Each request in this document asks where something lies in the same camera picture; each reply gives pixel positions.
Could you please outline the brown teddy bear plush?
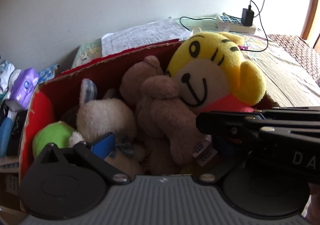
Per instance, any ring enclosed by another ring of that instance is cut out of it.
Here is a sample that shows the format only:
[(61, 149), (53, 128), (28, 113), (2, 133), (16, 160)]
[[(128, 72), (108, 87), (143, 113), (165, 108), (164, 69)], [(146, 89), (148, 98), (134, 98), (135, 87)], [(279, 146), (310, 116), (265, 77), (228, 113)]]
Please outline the brown teddy bear plush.
[(178, 85), (164, 75), (157, 57), (147, 56), (129, 68), (119, 91), (145, 133), (150, 172), (191, 169), (196, 147), (210, 138), (196, 128), (196, 115), (180, 100)]

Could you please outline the blue patterned cloth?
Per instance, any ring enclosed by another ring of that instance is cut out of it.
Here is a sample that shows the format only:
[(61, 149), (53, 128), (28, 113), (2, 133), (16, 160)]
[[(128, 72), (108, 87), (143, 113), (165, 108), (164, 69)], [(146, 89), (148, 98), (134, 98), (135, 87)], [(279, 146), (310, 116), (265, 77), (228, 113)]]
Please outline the blue patterned cloth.
[(60, 72), (60, 67), (61, 67), (60, 64), (56, 64), (38, 72), (39, 74), (38, 84), (54, 79)]

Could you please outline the printed paper sheet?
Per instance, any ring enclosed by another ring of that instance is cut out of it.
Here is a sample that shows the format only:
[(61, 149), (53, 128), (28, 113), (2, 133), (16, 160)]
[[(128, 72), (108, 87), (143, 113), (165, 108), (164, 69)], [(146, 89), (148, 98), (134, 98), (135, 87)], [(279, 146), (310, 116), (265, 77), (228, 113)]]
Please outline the printed paper sheet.
[(107, 33), (101, 38), (103, 57), (117, 54), (131, 48), (157, 44), (170, 40), (185, 40), (190, 31), (172, 18), (146, 23), (115, 33)]

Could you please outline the green plush toy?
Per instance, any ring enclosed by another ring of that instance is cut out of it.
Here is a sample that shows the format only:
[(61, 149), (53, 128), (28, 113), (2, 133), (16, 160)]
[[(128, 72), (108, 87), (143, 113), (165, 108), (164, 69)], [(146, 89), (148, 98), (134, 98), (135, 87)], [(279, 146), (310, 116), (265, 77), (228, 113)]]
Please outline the green plush toy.
[(58, 148), (68, 148), (69, 138), (75, 129), (65, 122), (55, 122), (41, 129), (33, 138), (33, 157), (36, 158), (48, 143)]

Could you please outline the red cardboard box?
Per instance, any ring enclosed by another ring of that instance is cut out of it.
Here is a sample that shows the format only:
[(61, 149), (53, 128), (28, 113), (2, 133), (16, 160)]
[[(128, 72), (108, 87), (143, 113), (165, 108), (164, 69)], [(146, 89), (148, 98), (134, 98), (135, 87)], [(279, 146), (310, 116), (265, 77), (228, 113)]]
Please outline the red cardboard box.
[(265, 76), (246, 60), (242, 38), (202, 32), (183, 42), (134, 49), (55, 78), (33, 95), (22, 142), (20, 176), (47, 141), (48, 126), (74, 116), (71, 148), (112, 132), (128, 140), (133, 157), (119, 152), (107, 163), (130, 176), (185, 173), (197, 168), (194, 148), (205, 136), (196, 129), (201, 112), (253, 112), (265, 97)]

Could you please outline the purple tissue pack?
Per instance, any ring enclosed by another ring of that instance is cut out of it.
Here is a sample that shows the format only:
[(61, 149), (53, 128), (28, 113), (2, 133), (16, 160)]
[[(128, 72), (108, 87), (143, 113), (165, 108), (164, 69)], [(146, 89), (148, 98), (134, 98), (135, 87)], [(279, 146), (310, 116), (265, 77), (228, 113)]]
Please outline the purple tissue pack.
[(10, 97), (6, 101), (11, 111), (17, 112), (28, 109), (38, 81), (39, 74), (35, 68), (28, 68), (19, 73), (10, 90)]

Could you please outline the black charger adapter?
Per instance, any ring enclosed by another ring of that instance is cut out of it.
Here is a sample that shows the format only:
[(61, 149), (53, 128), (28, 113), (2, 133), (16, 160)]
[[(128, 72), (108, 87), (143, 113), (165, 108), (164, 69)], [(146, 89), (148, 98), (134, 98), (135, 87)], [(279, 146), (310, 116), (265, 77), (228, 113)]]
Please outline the black charger adapter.
[(248, 8), (242, 9), (241, 23), (246, 27), (251, 27), (253, 23), (254, 12), (251, 10), (251, 5)]

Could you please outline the white power strip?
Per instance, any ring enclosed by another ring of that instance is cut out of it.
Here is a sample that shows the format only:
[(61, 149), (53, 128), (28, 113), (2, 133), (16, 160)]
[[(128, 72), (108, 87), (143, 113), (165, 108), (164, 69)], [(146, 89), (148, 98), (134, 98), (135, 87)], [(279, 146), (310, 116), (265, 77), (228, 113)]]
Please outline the white power strip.
[(218, 31), (220, 32), (254, 34), (257, 29), (254, 25), (249, 27), (244, 26), (239, 18), (234, 18), (227, 15), (219, 15), (216, 18), (216, 23)]

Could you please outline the patterned bed sheet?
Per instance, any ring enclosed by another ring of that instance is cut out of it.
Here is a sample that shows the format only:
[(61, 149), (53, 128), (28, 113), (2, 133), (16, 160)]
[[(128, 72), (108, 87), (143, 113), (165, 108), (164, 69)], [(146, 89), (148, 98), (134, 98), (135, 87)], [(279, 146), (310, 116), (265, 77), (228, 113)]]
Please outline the patterned bed sheet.
[[(252, 40), (243, 37), (242, 39), (243, 44), (240, 50), (244, 58), (255, 63), (265, 77), (266, 93), (264, 96), (269, 96), (279, 106), (284, 107), (319, 105), (319, 86), (295, 59), (282, 49), (273, 47), (268, 47), (262, 52), (246, 51), (244, 46), (249, 45)], [(150, 55), (157, 57), (166, 75), (165, 72), (172, 56), (185, 40), (174, 39), (127, 49), (106, 57), (101, 56), (72, 71), (79, 80), (91, 79), (98, 91), (105, 93), (110, 88), (120, 88), (127, 70)], [(253, 108), (260, 107), (262, 100)]]

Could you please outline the yellow tiger plush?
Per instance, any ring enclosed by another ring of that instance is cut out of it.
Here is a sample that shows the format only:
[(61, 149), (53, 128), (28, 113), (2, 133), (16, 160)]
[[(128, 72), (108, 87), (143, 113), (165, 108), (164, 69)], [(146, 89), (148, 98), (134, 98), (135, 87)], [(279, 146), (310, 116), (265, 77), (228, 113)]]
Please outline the yellow tiger plush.
[(179, 88), (181, 101), (195, 114), (253, 112), (266, 93), (257, 65), (244, 58), (242, 37), (193, 29), (172, 56), (165, 74)]

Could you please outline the white bunny plush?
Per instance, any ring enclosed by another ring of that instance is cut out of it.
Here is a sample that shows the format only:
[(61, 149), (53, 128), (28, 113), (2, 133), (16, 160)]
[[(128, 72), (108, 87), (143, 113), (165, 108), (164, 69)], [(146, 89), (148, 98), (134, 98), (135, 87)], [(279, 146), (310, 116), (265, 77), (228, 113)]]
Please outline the white bunny plush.
[(80, 142), (91, 145), (91, 151), (108, 164), (131, 178), (143, 173), (140, 162), (145, 150), (133, 145), (137, 125), (132, 110), (108, 90), (103, 99), (97, 99), (97, 87), (90, 79), (83, 79), (80, 87), (76, 127), (69, 137), (69, 147)]

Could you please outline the blue bottle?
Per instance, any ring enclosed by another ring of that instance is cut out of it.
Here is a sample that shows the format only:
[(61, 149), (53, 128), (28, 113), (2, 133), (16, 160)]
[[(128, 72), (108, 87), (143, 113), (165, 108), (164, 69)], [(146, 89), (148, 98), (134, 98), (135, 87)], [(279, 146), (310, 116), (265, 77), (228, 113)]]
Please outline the blue bottle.
[(11, 136), (13, 122), (10, 118), (5, 118), (0, 126), (0, 157), (6, 156), (6, 151)]

